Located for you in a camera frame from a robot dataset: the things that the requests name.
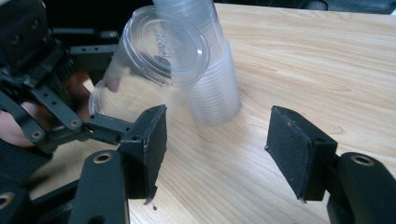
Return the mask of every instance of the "metal screw head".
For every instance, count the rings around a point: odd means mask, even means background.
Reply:
[[[111,36],[111,37],[115,37],[116,35],[117,35],[116,32],[110,32],[110,36]]]
[[[78,122],[78,120],[73,119],[73,120],[70,122],[70,124],[71,124],[73,127],[76,127],[76,126],[78,126],[79,122]]]
[[[32,137],[33,137],[34,139],[37,139],[37,138],[40,138],[42,134],[43,134],[43,133],[40,132],[40,131],[35,131],[35,132],[32,133]]]

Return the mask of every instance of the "dark background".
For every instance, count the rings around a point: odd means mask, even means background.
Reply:
[[[95,28],[122,32],[135,9],[151,0],[44,0],[49,27]],[[216,3],[264,7],[390,14],[396,0],[214,0]]]

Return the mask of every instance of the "wooden table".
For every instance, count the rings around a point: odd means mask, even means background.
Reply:
[[[396,17],[217,5],[242,97],[223,125],[194,122],[183,105],[169,127],[155,206],[130,201],[135,223],[328,223],[326,203],[296,200],[264,151],[271,107],[298,111],[339,144],[396,176]],[[62,146],[34,197],[78,178],[83,159],[109,148]]]

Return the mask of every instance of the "stack of plastic cups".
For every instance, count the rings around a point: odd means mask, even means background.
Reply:
[[[212,0],[153,0],[170,13],[183,14],[206,38],[210,48],[209,66],[191,90],[188,101],[194,117],[215,125],[231,120],[241,105],[230,44],[222,33]]]
[[[90,98],[91,114],[135,121],[146,109],[167,106],[167,123],[209,63],[204,37],[187,19],[141,7],[125,25],[120,43]]]

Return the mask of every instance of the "black bracket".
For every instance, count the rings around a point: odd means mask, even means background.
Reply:
[[[367,155],[335,154],[337,143],[295,111],[273,106],[267,150],[301,201],[331,194],[332,223],[396,223],[396,181]]]
[[[127,200],[149,202],[157,190],[167,142],[165,112],[164,105],[143,112],[118,150],[102,150],[85,160],[78,181],[33,201],[21,186],[12,192],[0,189],[0,222],[129,223]]]

